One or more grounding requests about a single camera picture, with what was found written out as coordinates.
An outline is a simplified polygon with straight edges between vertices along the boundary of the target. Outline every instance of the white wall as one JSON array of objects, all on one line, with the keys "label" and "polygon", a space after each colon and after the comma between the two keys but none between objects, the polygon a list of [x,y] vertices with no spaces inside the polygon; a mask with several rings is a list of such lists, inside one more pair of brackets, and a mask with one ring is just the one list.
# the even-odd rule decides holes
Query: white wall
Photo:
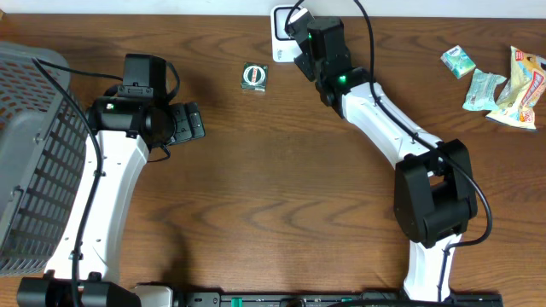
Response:
[{"label": "white wall", "polygon": [[[361,0],[373,16],[546,18],[546,0]],[[295,0],[2,0],[6,13],[268,15]],[[352,0],[308,0],[315,15],[358,15]]]}]

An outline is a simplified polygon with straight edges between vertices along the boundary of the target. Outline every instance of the yellow snack package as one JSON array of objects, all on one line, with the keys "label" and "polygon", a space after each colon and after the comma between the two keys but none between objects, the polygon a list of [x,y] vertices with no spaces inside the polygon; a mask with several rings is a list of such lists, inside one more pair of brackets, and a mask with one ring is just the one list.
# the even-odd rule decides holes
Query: yellow snack package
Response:
[{"label": "yellow snack package", "polygon": [[546,60],[512,47],[510,81],[498,98],[498,110],[487,118],[517,128],[536,130],[532,108],[546,89]]}]

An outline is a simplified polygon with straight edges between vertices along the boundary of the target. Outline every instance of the teal packet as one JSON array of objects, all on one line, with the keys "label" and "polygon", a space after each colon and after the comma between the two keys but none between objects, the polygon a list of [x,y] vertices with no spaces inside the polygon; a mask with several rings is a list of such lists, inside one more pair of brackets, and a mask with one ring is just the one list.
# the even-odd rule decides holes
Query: teal packet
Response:
[{"label": "teal packet", "polygon": [[506,78],[501,75],[484,73],[476,68],[462,108],[468,111],[498,110],[495,88],[504,81]]},{"label": "teal packet", "polygon": [[476,64],[470,60],[467,53],[458,45],[444,52],[440,60],[457,78],[461,78],[476,68]]}]

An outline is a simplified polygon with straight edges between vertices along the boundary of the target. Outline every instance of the gray plastic crate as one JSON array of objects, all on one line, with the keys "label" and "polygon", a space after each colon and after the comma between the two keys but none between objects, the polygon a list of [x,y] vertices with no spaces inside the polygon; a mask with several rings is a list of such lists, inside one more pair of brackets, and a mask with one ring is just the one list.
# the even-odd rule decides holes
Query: gray plastic crate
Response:
[{"label": "gray plastic crate", "polygon": [[[44,269],[84,169],[83,123],[32,58],[68,66],[54,51],[0,42],[0,275]],[[73,98],[70,73],[44,68]]]}]

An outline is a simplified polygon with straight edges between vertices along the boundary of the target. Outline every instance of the wooden tabletop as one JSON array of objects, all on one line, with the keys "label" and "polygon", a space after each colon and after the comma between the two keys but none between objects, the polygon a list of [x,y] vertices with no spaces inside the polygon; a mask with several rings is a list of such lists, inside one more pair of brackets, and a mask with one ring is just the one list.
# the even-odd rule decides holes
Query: wooden tabletop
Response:
[{"label": "wooden tabletop", "polygon": [[[354,63],[369,65],[362,18],[344,18]],[[546,20],[374,18],[376,75],[425,130],[468,147],[494,216],[491,238],[456,251],[450,285],[506,306],[546,292],[546,99],[538,133],[462,109],[471,76],[439,57],[461,45],[509,77],[510,45],[546,55]],[[374,144],[325,107],[294,64],[271,58],[267,17],[7,15],[0,38],[61,53],[72,68],[121,75],[127,53],[172,61],[176,98],[197,101],[206,137],[171,149],[138,179],[121,247],[121,285],[168,281],[225,292],[400,288],[409,241],[392,212],[394,172]],[[244,62],[269,65],[265,93],[241,89]],[[111,84],[73,76],[89,105]],[[160,153],[153,153],[152,158]],[[482,207],[463,239],[481,235]],[[0,305],[18,278],[2,279]]]}]

